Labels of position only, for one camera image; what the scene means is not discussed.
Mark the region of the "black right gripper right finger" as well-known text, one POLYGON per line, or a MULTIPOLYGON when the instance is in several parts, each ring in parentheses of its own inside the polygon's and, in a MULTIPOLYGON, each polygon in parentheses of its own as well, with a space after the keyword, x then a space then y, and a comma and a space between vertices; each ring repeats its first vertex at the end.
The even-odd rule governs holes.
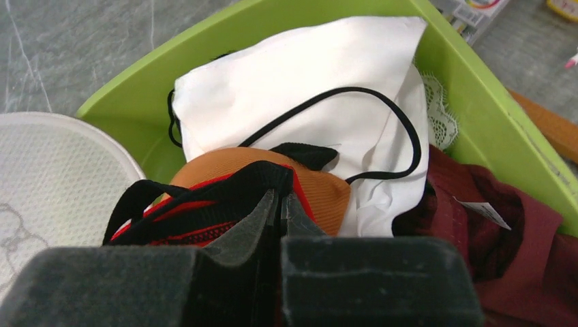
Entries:
POLYGON ((462 256, 439 238, 327 236, 299 199, 282 200, 286 326, 482 326, 462 256))

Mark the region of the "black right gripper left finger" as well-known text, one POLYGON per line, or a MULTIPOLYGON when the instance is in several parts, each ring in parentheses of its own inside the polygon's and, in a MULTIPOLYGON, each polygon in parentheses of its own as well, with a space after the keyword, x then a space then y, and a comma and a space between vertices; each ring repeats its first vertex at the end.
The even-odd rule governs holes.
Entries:
POLYGON ((273 326, 279 196, 206 247, 53 248, 22 270, 2 326, 273 326))

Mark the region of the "beige-trim mesh laundry bag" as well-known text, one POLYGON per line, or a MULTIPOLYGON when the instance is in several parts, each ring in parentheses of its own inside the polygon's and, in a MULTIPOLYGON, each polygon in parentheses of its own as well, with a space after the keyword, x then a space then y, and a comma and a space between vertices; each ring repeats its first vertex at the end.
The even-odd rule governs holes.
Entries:
POLYGON ((123 192, 143 179, 102 130, 47 112, 1 115, 1 295, 51 247, 98 246, 123 192))

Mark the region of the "orange red bra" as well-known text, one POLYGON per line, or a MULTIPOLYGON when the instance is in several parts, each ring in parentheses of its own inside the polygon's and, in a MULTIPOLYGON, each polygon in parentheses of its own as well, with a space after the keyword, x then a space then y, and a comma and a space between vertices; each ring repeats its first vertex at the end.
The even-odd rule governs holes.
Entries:
POLYGON ((253 133, 239 146, 206 153, 187 163, 171 184, 140 180, 117 202, 103 245, 196 245, 213 242, 240 223, 268 190, 281 196, 294 193, 305 214, 325 233, 336 235, 346 216, 352 184, 361 179, 390 181, 413 173, 421 162, 419 135, 407 115, 382 93, 360 87, 387 105, 405 129, 412 159, 399 172, 367 171, 339 178, 324 171, 338 153, 311 144, 286 142, 269 150, 254 143, 274 128, 334 95, 323 92, 253 133))

